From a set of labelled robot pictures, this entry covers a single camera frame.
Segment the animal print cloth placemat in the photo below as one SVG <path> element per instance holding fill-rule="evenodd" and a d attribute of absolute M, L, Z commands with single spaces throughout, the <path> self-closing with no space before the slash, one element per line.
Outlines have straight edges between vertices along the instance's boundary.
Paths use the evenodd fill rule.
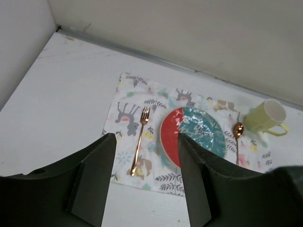
<path fill-rule="evenodd" d="M 145 106 L 151 107 L 149 121 L 143 129 L 135 175 L 130 176 Z M 112 182 L 180 197 L 185 195 L 181 170 L 162 148 L 160 126 L 171 111 L 186 106 L 203 110 L 215 118 L 225 136 L 224 159 L 236 164 L 232 129 L 249 112 L 248 107 L 123 73 L 103 129 L 103 134 L 113 133 L 117 140 Z M 241 167 L 261 173 L 272 169 L 273 157 L 266 134 L 245 131 L 238 144 Z"/>

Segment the red and teal plate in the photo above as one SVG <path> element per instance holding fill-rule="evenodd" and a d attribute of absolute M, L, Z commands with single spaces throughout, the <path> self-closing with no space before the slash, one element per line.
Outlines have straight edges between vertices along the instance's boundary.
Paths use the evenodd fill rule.
<path fill-rule="evenodd" d="M 224 132 L 215 118 L 207 112 L 195 107 L 179 107 L 163 119 L 160 126 L 160 142 L 168 159 L 177 167 L 180 167 L 179 133 L 188 135 L 201 147 L 225 158 Z"/>

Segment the copper fork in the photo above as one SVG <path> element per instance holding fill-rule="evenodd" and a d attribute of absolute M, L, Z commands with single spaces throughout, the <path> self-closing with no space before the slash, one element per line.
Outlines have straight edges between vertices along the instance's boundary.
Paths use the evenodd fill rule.
<path fill-rule="evenodd" d="M 149 115 L 150 115 L 150 106 L 145 106 L 143 108 L 141 117 L 140 117 L 140 123 L 141 123 L 141 129 L 140 129 L 140 134 L 139 134 L 139 139 L 138 139 L 138 143 L 137 143 L 137 147 L 136 147 L 136 152 L 135 152 L 135 156 L 133 159 L 133 163 L 130 169 L 130 176 L 134 176 L 135 172 L 136 172 L 136 166 L 137 166 L 137 162 L 138 162 L 138 156 L 139 156 L 139 151 L 140 151 L 140 146 L 141 146 L 141 141 L 142 141 L 142 136 L 143 136 L 143 129 L 144 126 L 148 123 L 149 121 Z"/>

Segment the copper spoon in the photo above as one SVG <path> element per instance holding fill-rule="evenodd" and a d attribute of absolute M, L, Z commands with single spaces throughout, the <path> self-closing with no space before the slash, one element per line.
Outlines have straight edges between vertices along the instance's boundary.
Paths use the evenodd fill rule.
<path fill-rule="evenodd" d="M 244 133 L 244 124 L 237 122 L 233 127 L 233 135 L 236 140 L 236 165 L 239 165 L 239 144 L 238 140 Z"/>

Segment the yellow-green mug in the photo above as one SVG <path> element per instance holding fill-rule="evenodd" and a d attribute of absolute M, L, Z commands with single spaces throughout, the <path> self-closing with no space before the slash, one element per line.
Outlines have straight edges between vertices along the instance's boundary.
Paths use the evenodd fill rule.
<path fill-rule="evenodd" d="M 287 113 L 283 105 L 274 99 L 267 99 L 256 108 L 252 109 L 243 120 L 244 126 L 253 132 L 268 133 L 273 136 L 285 136 L 289 132 L 285 121 Z M 271 130 L 281 127 L 284 132 L 278 133 Z"/>

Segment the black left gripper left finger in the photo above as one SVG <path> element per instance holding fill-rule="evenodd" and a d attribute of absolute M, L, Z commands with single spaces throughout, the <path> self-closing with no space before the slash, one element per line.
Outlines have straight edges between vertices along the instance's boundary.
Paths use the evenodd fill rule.
<path fill-rule="evenodd" d="M 101 226 L 115 154 L 116 137 L 108 133 L 27 175 L 1 177 L 1 226 Z"/>

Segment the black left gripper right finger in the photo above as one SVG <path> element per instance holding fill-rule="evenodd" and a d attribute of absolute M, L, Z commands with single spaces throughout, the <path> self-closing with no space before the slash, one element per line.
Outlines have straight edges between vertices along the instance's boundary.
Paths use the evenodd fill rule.
<path fill-rule="evenodd" d="M 193 227 L 300 227 L 303 168 L 258 173 L 178 135 L 178 156 Z"/>

